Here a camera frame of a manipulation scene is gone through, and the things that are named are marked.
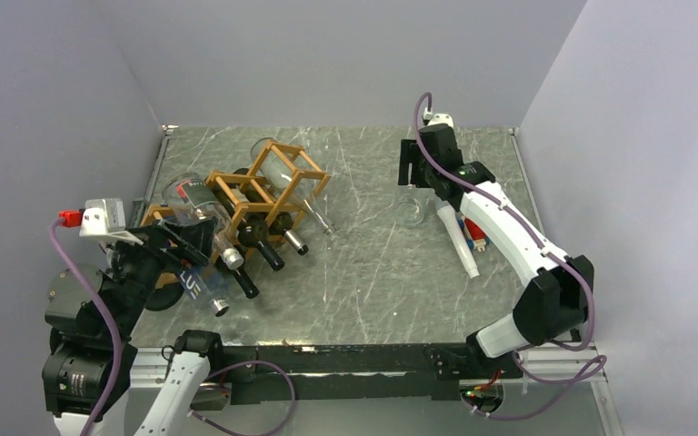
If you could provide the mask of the small clear bottle silver cap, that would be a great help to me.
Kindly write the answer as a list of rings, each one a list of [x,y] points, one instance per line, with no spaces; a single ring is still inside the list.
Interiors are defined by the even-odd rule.
[[[230,270],[243,266],[244,257],[227,237],[231,223],[229,213],[198,173],[185,172],[172,178],[163,188],[162,197],[180,224],[216,220],[213,247]]]

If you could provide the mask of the dark green wine bottle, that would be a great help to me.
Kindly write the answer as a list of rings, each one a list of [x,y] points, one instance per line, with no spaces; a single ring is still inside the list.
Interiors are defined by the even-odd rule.
[[[235,205],[228,195],[220,187],[213,189],[213,192],[229,216],[233,218]],[[262,218],[258,212],[244,212],[240,216],[240,222],[235,226],[238,242],[245,248],[255,248],[274,271],[282,270],[285,262],[269,243],[269,231],[265,218]]]

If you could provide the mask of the green wine bottle gold neck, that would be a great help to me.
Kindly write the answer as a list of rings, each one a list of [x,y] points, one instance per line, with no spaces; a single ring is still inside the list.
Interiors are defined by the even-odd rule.
[[[264,203],[264,197],[256,191],[252,185],[246,185],[241,189],[241,193],[251,203]],[[294,231],[294,220],[290,213],[279,212],[276,218],[269,225],[269,233],[271,235],[283,236],[284,239],[291,245],[296,252],[304,256],[309,252],[308,245]]]

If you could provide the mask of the clear glass bottle top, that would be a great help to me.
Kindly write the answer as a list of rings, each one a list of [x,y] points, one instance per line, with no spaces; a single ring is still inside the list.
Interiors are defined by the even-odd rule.
[[[332,235],[334,224],[317,204],[316,197],[325,188],[330,177],[322,171],[303,148],[288,154],[288,145],[274,138],[259,139],[250,150],[257,172],[261,174],[280,197],[297,206],[304,216],[311,218],[323,233]]]

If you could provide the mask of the blue square glass bottle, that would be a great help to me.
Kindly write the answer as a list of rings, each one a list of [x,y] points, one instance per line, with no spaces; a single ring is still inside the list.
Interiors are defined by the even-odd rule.
[[[210,267],[184,268],[177,275],[184,293],[199,307],[221,317],[230,310],[229,284],[219,272]]]

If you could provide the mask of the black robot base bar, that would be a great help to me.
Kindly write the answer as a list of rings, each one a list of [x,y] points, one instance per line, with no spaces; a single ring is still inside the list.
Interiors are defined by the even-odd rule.
[[[263,401],[428,397],[457,401],[482,383],[514,382],[513,359],[485,360],[462,342],[202,347],[211,382],[233,405]]]

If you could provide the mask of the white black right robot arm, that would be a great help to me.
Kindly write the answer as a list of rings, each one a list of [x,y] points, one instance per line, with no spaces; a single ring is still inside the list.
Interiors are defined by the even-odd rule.
[[[513,267],[523,292],[509,314],[468,337],[467,370],[487,377],[501,357],[543,345],[590,321],[594,267],[547,240],[480,162],[464,161],[453,127],[428,124],[401,141],[399,182],[431,189],[483,230]]]

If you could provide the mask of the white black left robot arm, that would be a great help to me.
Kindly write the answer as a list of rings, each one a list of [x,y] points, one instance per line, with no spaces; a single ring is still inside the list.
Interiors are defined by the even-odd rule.
[[[129,387],[136,352],[130,333],[160,275],[207,265],[214,225],[157,221],[113,231],[80,211],[60,213],[50,224],[50,241],[66,268],[49,291],[50,356],[42,376],[47,409],[62,434],[103,429],[105,413]],[[111,271],[75,263],[57,238],[59,227],[112,243]]]

